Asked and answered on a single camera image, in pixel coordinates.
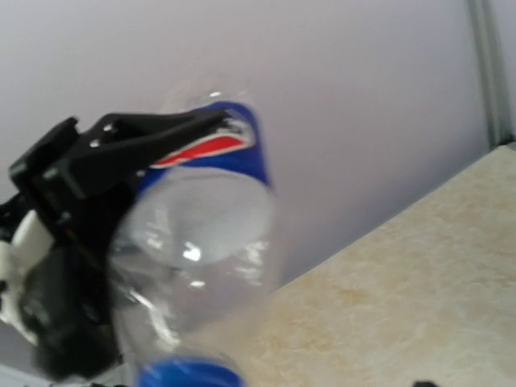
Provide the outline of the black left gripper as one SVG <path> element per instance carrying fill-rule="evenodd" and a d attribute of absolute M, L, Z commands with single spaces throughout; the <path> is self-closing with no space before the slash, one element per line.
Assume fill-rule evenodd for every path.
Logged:
<path fill-rule="evenodd" d="M 68 118 L 10 166 L 18 192 L 7 205 L 8 242 L 30 210 L 54 238 L 19 301 L 37 338 L 32 362 L 46 377 L 93 379 L 120 357 L 106 254 L 134 199 L 132 183 L 121 182 L 214 133 L 227 117 L 224 110 L 112 113 L 82 133 Z"/>

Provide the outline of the water bottle blue cap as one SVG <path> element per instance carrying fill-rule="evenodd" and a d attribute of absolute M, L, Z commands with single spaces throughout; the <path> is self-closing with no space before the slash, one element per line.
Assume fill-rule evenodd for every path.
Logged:
<path fill-rule="evenodd" d="M 277 284 L 277 200 L 258 110 L 211 82 L 165 110 L 221 109 L 214 132 L 149 168 L 110 246 L 119 338 L 138 386 L 250 386 L 247 351 Z"/>

